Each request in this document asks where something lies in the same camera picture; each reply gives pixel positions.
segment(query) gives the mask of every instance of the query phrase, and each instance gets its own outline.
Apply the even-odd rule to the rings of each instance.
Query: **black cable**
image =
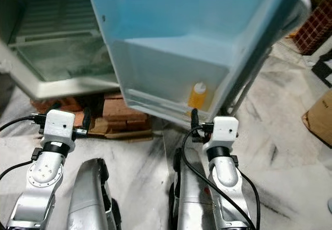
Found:
[[[193,133],[196,130],[200,130],[202,129],[201,126],[197,126],[194,127],[193,129],[190,130],[189,133],[186,134],[186,136],[184,137],[183,141],[182,141],[182,145],[181,145],[181,151],[182,151],[182,158],[185,162],[185,164],[188,166],[188,168],[196,175],[198,176],[200,179],[202,179],[205,183],[207,183],[211,188],[213,188],[218,194],[220,194],[223,198],[225,198],[233,207],[236,208],[236,210],[242,214],[242,216],[247,220],[251,230],[256,230],[255,225],[253,224],[253,222],[251,221],[251,219],[248,217],[248,215],[231,199],[229,198],[223,191],[221,191],[216,185],[214,185],[211,181],[209,181],[207,178],[204,177],[204,175],[202,175],[201,173],[199,173],[199,171],[197,171],[187,160],[186,154],[185,154],[185,144],[186,141],[188,139],[188,137],[191,135],[191,133]]]
[[[6,169],[4,172],[1,173],[0,180],[11,170],[16,169],[16,168],[21,167],[21,166],[24,166],[24,165],[27,165],[27,164],[32,164],[32,162],[33,162],[33,160],[30,160],[30,161],[27,161],[27,162],[20,163],[20,164],[9,167],[8,169]],[[0,228],[1,228],[1,230],[5,230],[5,227],[3,226],[3,224],[1,222],[0,222]]]
[[[260,200],[259,200],[259,195],[258,195],[258,191],[254,185],[254,183],[244,174],[242,173],[240,170],[239,172],[241,173],[241,175],[243,176],[243,178],[245,180],[247,180],[247,182],[250,184],[250,186],[253,188],[254,194],[255,194],[255,198],[256,198],[256,230],[260,229]]]
[[[27,117],[22,117],[22,118],[18,118],[18,119],[15,119],[15,120],[12,120],[10,122],[8,122],[7,124],[4,124],[3,126],[0,127],[0,132],[9,127],[10,125],[13,125],[14,123],[17,123],[17,122],[20,122],[20,121],[23,121],[23,120],[33,120],[33,116],[27,116]]]

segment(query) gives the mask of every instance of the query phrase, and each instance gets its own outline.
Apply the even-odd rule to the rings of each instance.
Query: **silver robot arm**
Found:
[[[209,180],[230,197],[250,218],[242,193],[242,176],[231,157],[239,122],[234,117],[215,117],[213,134],[203,151],[209,159]],[[248,229],[245,218],[216,191],[211,190],[216,229]]]
[[[18,198],[7,229],[45,229],[56,202],[55,192],[63,179],[63,165],[75,148],[72,140],[75,115],[51,110],[47,113],[43,147],[26,174],[25,191]]]

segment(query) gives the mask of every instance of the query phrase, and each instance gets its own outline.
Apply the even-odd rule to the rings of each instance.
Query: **orange bottle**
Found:
[[[203,82],[196,83],[191,90],[188,106],[201,109],[206,97],[206,85]]]

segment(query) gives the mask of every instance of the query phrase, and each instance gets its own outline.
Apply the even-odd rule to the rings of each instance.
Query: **marble floor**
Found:
[[[332,197],[332,150],[303,125],[301,116],[328,88],[305,66],[290,40],[273,47],[236,117],[239,137],[233,154],[239,168],[256,184],[261,198],[261,229],[332,229],[327,201]],[[28,97],[0,76],[0,125],[34,109]],[[71,191],[80,164],[103,157],[109,169],[112,197],[122,215],[122,229],[168,229],[168,190],[172,158],[185,130],[156,119],[152,141],[126,143],[79,139],[69,154],[65,176],[48,229],[65,229]],[[1,132],[0,170],[26,161],[39,145],[34,125],[17,124]],[[200,150],[199,144],[192,145]],[[0,182],[0,219],[6,222],[25,186],[26,168]],[[255,219],[254,195],[244,194]]]

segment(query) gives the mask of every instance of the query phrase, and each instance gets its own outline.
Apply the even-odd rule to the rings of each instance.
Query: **white marble floor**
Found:
[[[295,49],[288,40],[282,43]],[[8,94],[1,88],[2,85],[0,100]],[[327,209],[327,200],[332,197],[332,150],[309,133],[301,121],[302,114],[327,89],[305,67],[301,55],[276,44],[237,113],[240,128],[233,153],[260,193],[261,229],[332,229],[332,214]],[[33,112],[29,99],[18,88],[4,108],[0,125]],[[154,140],[148,142],[77,140],[65,164],[49,229],[65,229],[79,165],[93,157],[106,160],[108,182],[112,196],[119,202],[123,230],[168,229],[171,163],[183,132],[165,123],[164,131],[156,131]],[[30,158],[39,142],[36,133],[37,128],[26,123],[1,133],[0,170]],[[2,222],[8,219],[24,185],[24,168],[9,173],[0,182]],[[254,196],[247,184],[244,193],[255,218]]]

